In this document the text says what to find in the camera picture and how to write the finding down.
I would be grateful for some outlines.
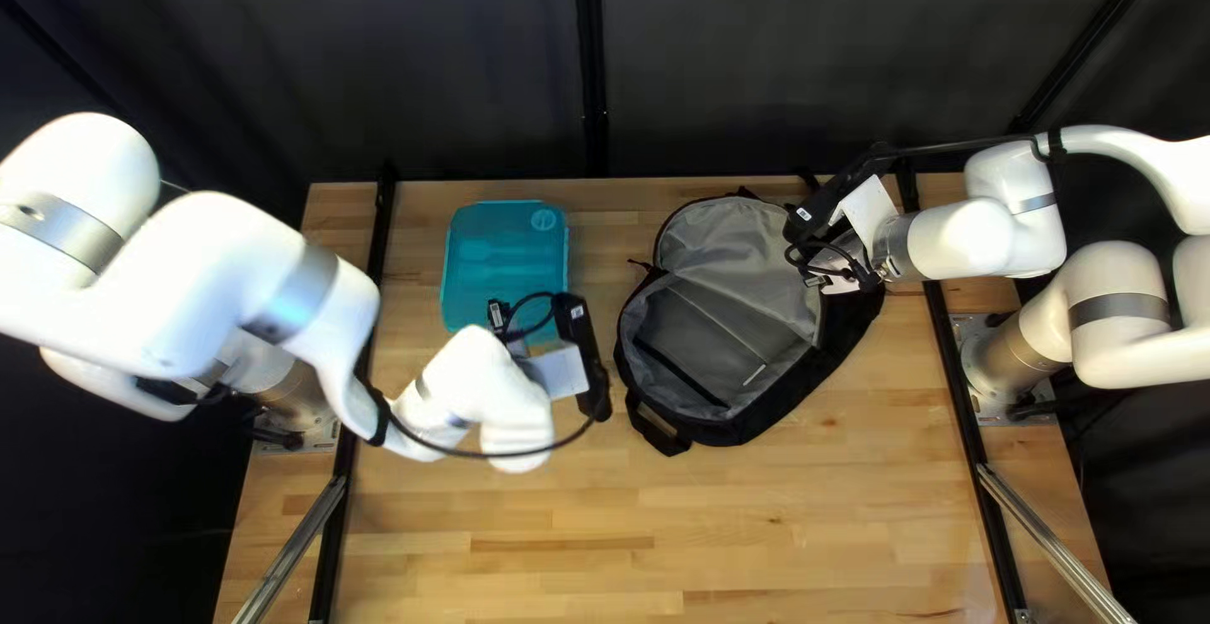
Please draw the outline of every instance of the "black cable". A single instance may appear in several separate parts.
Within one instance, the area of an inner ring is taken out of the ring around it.
[[[559,447],[570,445],[571,443],[575,443],[597,421],[597,418],[593,418],[593,416],[589,415],[589,417],[587,420],[584,420],[583,426],[581,426],[575,433],[567,435],[566,438],[564,438],[561,440],[555,440],[554,443],[551,443],[549,445],[546,445],[544,447],[537,447],[536,450],[524,450],[524,451],[519,451],[519,452],[502,452],[502,453],[491,452],[491,453],[488,453],[488,452],[472,452],[472,451],[467,451],[467,450],[455,450],[455,449],[451,449],[451,447],[444,447],[442,445],[438,445],[438,444],[434,444],[434,443],[430,443],[428,440],[425,440],[420,435],[416,435],[413,431],[409,431],[407,426],[404,426],[403,423],[401,423],[399,420],[398,420],[398,417],[394,415],[394,412],[387,411],[387,415],[388,415],[387,418],[391,420],[391,424],[394,426],[394,428],[397,431],[399,431],[399,433],[404,438],[408,438],[413,443],[416,443],[417,445],[421,445],[424,447],[430,447],[430,449],[432,449],[436,452],[440,452],[440,453],[446,455],[446,456],[462,457],[462,458],[514,458],[514,457],[519,457],[519,456],[532,456],[532,455],[537,455],[537,453],[546,453],[546,452],[549,452],[549,451],[554,451],[554,450],[557,450]]]
[[[876,152],[872,156],[870,156],[870,160],[899,158],[904,156],[923,156],[929,154],[944,154],[944,152],[967,152],[970,150],[979,150],[980,148],[984,146],[1003,144],[1004,141],[1028,141],[1030,152],[1033,152],[1033,157],[1038,158],[1042,162],[1050,161],[1049,156],[1042,154],[1042,150],[1038,148],[1038,139],[1035,135],[981,137],[979,139],[967,139],[964,141],[946,141],[944,144],[908,146],[906,150],[886,150],[885,152]]]
[[[229,385],[218,383],[211,385],[211,389],[206,392],[204,395],[196,400],[197,406],[211,406],[219,404],[223,399],[227,399],[235,395],[235,391],[231,389]]]
[[[512,334],[508,333],[508,325],[513,322],[513,318],[517,317],[517,310],[522,308],[522,306],[524,306],[530,301],[536,301],[537,299],[553,299],[553,297],[554,293],[551,291],[530,293],[525,295],[522,300],[517,301],[517,304],[513,305],[513,307],[509,307],[508,317],[506,317],[505,322],[500,325],[501,341],[503,341],[505,343],[509,343],[513,340],[520,340],[523,337],[526,337],[531,334],[537,333],[538,330],[542,329],[543,325],[554,319],[554,306],[551,306],[551,308],[547,310],[546,317],[542,318],[542,322],[537,322],[535,323],[535,325],[530,325],[529,329],[522,329],[520,331],[513,331]]]
[[[520,331],[514,331],[513,334],[508,334],[508,325],[513,322],[513,318],[517,317],[517,310],[519,310],[522,306],[524,306],[525,304],[528,304],[530,301],[535,301],[537,299],[553,299],[553,297],[554,297],[554,293],[551,293],[551,291],[530,293],[530,294],[525,295],[522,300],[517,301],[517,304],[514,306],[509,307],[508,314],[505,318],[505,322],[501,324],[501,328],[500,328],[501,329],[500,330],[501,341],[505,341],[507,343],[508,341],[512,341],[512,340],[526,337],[526,336],[529,336],[529,335],[538,331],[538,329],[542,329],[543,325],[546,325],[552,319],[554,319],[554,306],[551,306],[549,311],[546,313],[546,317],[542,318],[542,322],[535,323],[535,325],[532,325],[529,329],[522,329]],[[387,420],[391,422],[391,426],[394,426],[396,431],[399,431],[399,433],[404,438],[411,440],[413,443],[416,443],[417,445],[420,445],[422,447],[432,449],[434,452],[440,452],[440,453],[443,453],[445,456],[455,456],[455,457],[461,457],[461,458],[478,458],[478,460],[486,460],[486,458],[515,458],[515,457],[520,457],[520,456],[534,456],[534,455],[540,455],[540,453],[546,453],[546,452],[549,452],[549,451],[554,451],[554,450],[557,450],[559,447],[570,445],[571,443],[575,443],[576,440],[578,440],[580,437],[583,433],[586,433],[592,427],[592,424],[595,423],[595,421],[597,421],[595,417],[593,417],[592,415],[589,415],[589,417],[584,420],[584,423],[580,428],[577,428],[575,433],[572,433],[571,435],[567,435],[566,438],[564,438],[561,440],[555,440],[554,443],[551,443],[549,445],[546,445],[543,447],[537,447],[535,450],[523,450],[523,451],[519,451],[519,452],[499,452],[497,453],[497,452],[472,452],[472,451],[467,451],[467,450],[459,450],[459,449],[454,449],[454,447],[442,446],[442,445],[438,445],[436,443],[430,443],[428,440],[425,440],[424,438],[421,438],[420,435],[417,435],[414,431],[411,431],[407,426],[404,426],[403,422],[399,421],[399,417],[397,417],[394,415],[394,412],[391,411],[390,409],[380,409],[380,411],[387,416]]]
[[[828,248],[829,250],[837,252],[841,256],[845,258],[845,260],[848,260],[851,271],[828,270],[828,268],[824,268],[823,266],[816,266],[813,264],[807,264],[807,256],[802,254],[802,249],[799,248],[800,244],[801,245],[817,245],[819,248]],[[802,260],[794,260],[794,259],[790,258],[790,252],[795,250],[795,249],[797,249],[799,255],[802,256]],[[796,268],[799,268],[799,270],[806,270],[807,272],[811,272],[811,273],[814,273],[814,275],[830,275],[830,276],[843,276],[845,278],[854,278],[854,272],[857,272],[858,270],[862,270],[862,262],[859,262],[857,259],[854,259],[852,255],[849,255],[848,250],[846,250],[845,248],[841,248],[840,245],[829,244],[828,242],[820,242],[818,239],[808,239],[806,242],[800,242],[799,244],[790,244],[788,248],[785,248],[785,250],[782,253],[782,255],[783,255],[783,258],[785,258],[785,261],[793,264]]]

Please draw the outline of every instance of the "metal rail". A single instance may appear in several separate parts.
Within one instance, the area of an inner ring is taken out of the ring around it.
[[[996,503],[1021,524],[1021,527],[1028,532],[1038,548],[1042,549],[1043,555],[1047,556],[1050,565],[1059,572],[1059,576],[1067,582],[1081,600],[1088,603],[1088,607],[1101,622],[1106,624],[1137,624],[1130,617],[1130,613],[1096,580],[1096,577],[1093,577],[1093,573],[1084,567],[1084,564],[1067,550],[1062,539],[1047,526],[1045,521],[1030,508],[1030,504],[1008,483],[996,475],[996,472],[985,463],[980,463],[976,470],[979,473],[979,484],[983,485],[984,490],[987,490],[987,493],[996,499]]]
[[[273,605],[277,593],[286,585],[286,580],[294,572],[302,554],[315,541],[316,535],[323,530],[336,504],[345,498],[347,481],[348,479],[344,475],[338,475],[319,492],[319,497],[311,504],[311,509],[302,516],[302,521],[294,528],[294,533],[286,541],[286,545],[265,571],[260,584],[257,585],[235,619],[231,620],[232,624],[257,624],[269,613],[269,607]]]

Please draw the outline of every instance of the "cable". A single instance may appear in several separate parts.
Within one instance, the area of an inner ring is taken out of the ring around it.
[[[531,334],[537,333],[538,330],[542,329],[543,325],[554,319],[554,306],[551,306],[551,308],[548,308],[546,312],[546,317],[542,318],[542,322],[537,322],[535,323],[535,325],[530,325],[529,329],[522,329],[520,331],[513,331],[512,334],[508,333],[508,325],[512,324],[513,318],[517,317],[517,310],[522,308],[522,306],[524,306],[530,301],[536,301],[537,299],[553,300],[554,293],[551,291],[530,293],[525,295],[522,300],[517,301],[517,304],[513,305],[513,307],[509,307],[508,314],[505,317],[505,322],[500,325],[501,341],[503,341],[505,343],[509,343],[513,340],[520,340],[523,337],[526,337]]]
[[[875,152],[870,157],[870,160],[899,158],[904,156],[922,156],[928,154],[944,154],[944,152],[966,152],[970,150],[979,150],[980,148],[984,146],[1003,144],[1004,141],[1028,141],[1030,152],[1033,152],[1033,157],[1038,158],[1042,162],[1050,161],[1050,157],[1043,155],[1042,150],[1038,148],[1038,139],[1035,135],[981,137],[979,139],[967,139],[964,141],[946,141],[944,144],[909,146],[906,148],[906,150],[886,150],[885,152]]]
[[[500,328],[501,329],[501,331],[500,331],[500,339],[501,339],[501,341],[503,341],[505,343],[507,343],[508,341],[512,341],[512,340],[526,337],[526,336],[529,336],[529,335],[538,331],[538,329],[542,329],[543,325],[546,325],[552,319],[554,319],[554,306],[552,305],[551,308],[549,308],[549,311],[546,313],[546,317],[542,318],[542,322],[535,323],[535,325],[532,325],[529,329],[522,329],[520,331],[514,331],[513,334],[508,334],[508,325],[513,322],[513,318],[517,317],[517,310],[519,310],[522,306],[524,306],[525,304],[528,304],[530,301],[536,301],[537,299],[553,299],[553,297],[554,297],[554,293],[551,293],[551,291],[530,293],[530,294],[525,295],[522,300],[517,301],[517,304],[514,306],[509,307],[508,314],[505,318],[505,322],[501,324],[501,328]],[[597,404],[595,408],[597,409],[593,409],[593,412],[597,412],[598,409],[600,408],[600,405]],[[422,447],[431,449],[434,452],[440,452],[440,453],[443,453],[445,456],[454,456],[454,457],[461,457],[461,458],[477,458],[477,460],[515,458],[515,457],[522,457],[522,456],[534,456],[534,455],[540,455],[540,453],[546,453],[546,452],[549,452],[549,451],[554,451],[554,450],[557,450],[559,447],[570,445],[571,443],[575,443],[576,440],[578,440],[580,437],[583,433],[586,433],[589,428],[592,428],[593,423],[597,421],[597,418],[593,415],[589,415],[589,417],[584,420],[584,423],[581,424],[580,428],[577,428],[575,433],[567,435],[566,438],[564,438],[561,440],[555,440],[554,443],[551,443],[549,445],[536,447],[534,450],[523,450],[523,451],[519,451],[519,452],[472,452],[472,451],[467,451],[467,450],[459,450],[459,449],[454,449],[454,447],[442,446],[442,445],[438,445],[436,443],[430,443],[428,440],[425,440],[424,438],[421,438],[420,435],[417,435],[414,431],[411,431],[410,428],[408,428],[407,426],[404,426],[403,422],[399,421],[399,417],[397,415],[394,415],[393,411],[391,411],[390,406],[387,406],[386,409],[382,409],[382,406],[380,405],[379,411],[386,415],[387,420],[391,422],[391,426],[394,426],[394,429],[399,431],[399,433],[404,438],[411,440],[413,443],[416,443],[417,445],[420,445]]]
[[[593,418],[593,416],[589,415],[589,417],[587,420],[584,420],[584,423],[575,433],[567,435],[566,438],[564,438],[561,440],[555,440],[554,443],[551,443],[549,445],[546,445],[544,447],[537,447],[536,450],[525,450],[525,451],[519,451],[519,452],[499,452],[497,453],[497,452],[472,452],[472,451],[467,451],[467,450],[455,450],[455,449],[451,449],[451,447],[444,447],[444,446],[438,445],[436,443],[430,443],[428,440],[425,440],[420,435],[416,435],[413,431],[409,431],[407,426],[404,426],[403,423],[399,422],[399,417],[397,417],[394,415],[394,412],[387,411],[387,418],[391,420],[391,424],[394,426],[394,428],[397,431],[399,431],[399,433],[404,438],[408,438],[413,443],[416,443],[417,445],[421,445],[424,447],[430,447],[433,451],[440,452],[440,453],[446,455],[446,456],[456,456],[456,457],[462,457],[462,458],[514,458],[514,457],[519,457],[519,456],[534,456],[534,455],[538,455],[538,453],[546,453],[546,452],[549,452],[549,451],[554,451],[554,450],[557,450],[559,447],[570,445],[571,443],[575,443],[597,421],[597,418]]]
[[[799,247],[800,244],[801,245],[817,245],[819,248],[828,248],[830,250],[835,250],[841,256],[843,256],[845,260],[848,260],[851,270],[828,270],[824,266],[817,266],[817,265],[813,265],[813,264],[807,264],[806,262],[807,256],[802,254],[802,248]],[[793,258],[790,258],[790,253],[793,250],[795,250],[795,249],[797,249],[799,255],[802,256],[802,260],[794,260]],[[857,259],[854,259],[852,255],[849,255],[848,250],[846,250],[845,248],[841,248],[840,245],[829,244],[828,242],[820,242],[818,239],[808,239],[806,242],[800,242],[799,244],[790,244],[789,247],[785,248],[785,250],[782,253],[782,255],[783,255],[783,258],[785,258],[785,261],[793,264],[796,268],[799,268],[799,270],[806,270],[807,272],[811,272],[811,273],[814,273],[814,275],[830,275],[830,276],[843,276],[845,278],[854,278],[855,277],[855,272],[858,270],[862,270],[862,262],[857,261]]]

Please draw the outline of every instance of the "metal mounting plate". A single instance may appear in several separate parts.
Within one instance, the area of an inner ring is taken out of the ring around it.
[[[990,336],[996,333],[995,328],[987,325],[987,318],[990,314],[951,314],[950,327],[953,329],[953,337],[958,343],[958,348],[962,348],[962,343],[972,341],[976,337]],[[970,408],[975,412],[975,418],[979,421],[980,428],[997,427],[997,426],[1049,426],[1051,423],[1058,423],[1053,414],[1042,415],[1028,415],[1020,421],[1013,421],[1008,418],[1007,411],[1010,405],[1006,403],[997,403],[992,399],[979,399],[979,394],[969,385],[967,387],[970,391]],[[1041,403],[1047,403],[1048,400],[1055,399],[1054,389],[1050,387],[1050,381],[1045,380],[1033,387],[1031,394],[1035,399]]]
[[[258,415],[255,424],[258,428],[272,428],[270,416],[264,414]],[[255,440],[252,443],[252,453],[258,456],[275,456],[330,452],[336,450],[336,438],[339,435],[340,418],[333,418],[330,423],[322,428],[312,428],[302,433],[302,446],[298,450],[290,451],[281,445]]]

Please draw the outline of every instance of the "black metal frame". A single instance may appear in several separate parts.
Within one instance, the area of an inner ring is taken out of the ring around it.
[[[1008,131],[1031,132],[1042,121],[1042,116],[1054,104],[1059,93],[1079,73],[1102,40],[1113,30],[1118,21],[1127,13],[1135,0],[1105,0],[1089,19],[1084,30],[1076,36],[1067,51],[1059,57],[1059,63],[1050,69],[1037,91],[1025,103],[1021,111],[1013,117]]]
[[[1118,21],[1134,1],[1105,0],[1101,4],[1101,7],[1093,16],[1089,24],[1076,37],[1021,111],[1014,116],[1014,120],[1009,123],[1009,133],[1032,131],[1043,114],[1054,104],[1059,93],[1079,73],[1079,69],[1088,62],[1096,47],[1117,25]],[[605,103],[605,39],[601,0],[576,0],[576,28],[580,41],[580,70],[583,86],[584,173],[588,177],[605,177],[609,174],[609,116]],[[911,158],[900,158],[898,163],[897,178],[904,212],[920,210],[916,171],[912,168],[912,161]],[[442,173],[430,174],[432,179],[449,180]],[[526,174],[526,177],[534,178],[532,174]],[[341,177],[341,180],[347,183],[351,178],[345,174]],[[396,177],[392,168],[384,168],[378,174],[376,180],[379,183],[378,197],[375,198],[378,213],[374,218],[374,235],[367,272],[374,278],[376,284],[381,284],[382,262],[386,258],[387,233],[393,207],[394,183],[398,180],[398,177]],[[1016,572],[1013,549],[1008,539],[1008,531],[999,505],[983,489],[978,480],[975,467],[976,464],[987,462],[987,453],[984,449],[983,437],[979,433],[979,423],[967,392],[966,375],[962,371],[957,342],[953,339],[949,308],[945,305],[945,295],[941,291],[941,287],[937,281],[927,281],[923,284],[923,289],[926,301],[928,302],[929,322],[932,322],[933,333],[937,337],[941,364],[945,368],[946,383],[958,422],[962,450],[970,473],[970,484],[974,487],[979,515],[996,570],[997,585],[1007,611],[1006,614],[1010,622],[1014,622],[1014,611],[1026,607],[1025,596],[1021,590],[1020,577]],[[370,336],[358,360],[357,376],[363,380],[369,376],[373,343],[374,337]],[[356,449],[357,438],[341,434],[340,441],[336,445],[336,462],[333,467],[334,475],[347,475],[350,480],[352,479],[351,474],[356,458]],[[346,492],[345,498],[341,499],[340,505],[333,512],[332,518],[324,527],[323,544],[319,549],[319,566],[316,572],[311,600],[310,622],[312,624],[327,623],[332,612],[333,596],[340,568],[340,548],[345,533],[347,499],[348,493]]]
[[[378,190],[374,193],[374,231],[370,235],[369,261],[365,262],[365,273],[373,278],[374,284],[379,288],[382,287],[387,239],[391,233],[391,218],[394,214],[394,187],[398,181],[399,177],[387,162],[378,175]],[[369,385],[370,379],[375,335],[374,331],[370,331],[370,337],[365,341],[365,347],[357,357],[357,366],[353,369],[357,379],[365,385]],[[315,571],[315,585],[311,590],[311,614],[307,617],[307,622],[311,624],[327,623],[335,601],[336,579],[340,574],[340,549],[345,543],[348,497],[353,485],[353,464],[357,460],[357,440],[356,434],[344,428],[341,428],[340,438],[336,440],[336,461],[332,466],[332,476],[344,476],[348,484],[345,486],[345,496],[323,526],[319,564]]]
[[[601,0],[576,0],[580,81],[583,87],[584,166],[588,177],[609,173],[609,109],[605,106],[605,23]]]

